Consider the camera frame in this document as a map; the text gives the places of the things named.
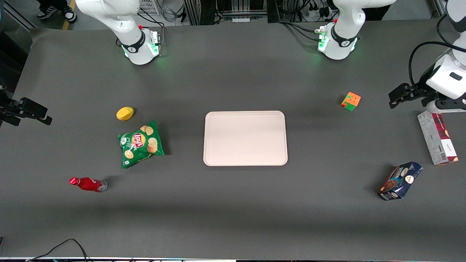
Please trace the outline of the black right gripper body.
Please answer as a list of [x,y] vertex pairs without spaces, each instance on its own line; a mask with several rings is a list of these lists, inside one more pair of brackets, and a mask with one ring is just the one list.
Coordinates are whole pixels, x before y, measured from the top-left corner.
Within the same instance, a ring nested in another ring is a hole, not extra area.
[[0,111],[20,112],[20,103],[13,99],[13,93],[6,86],[0,85]]

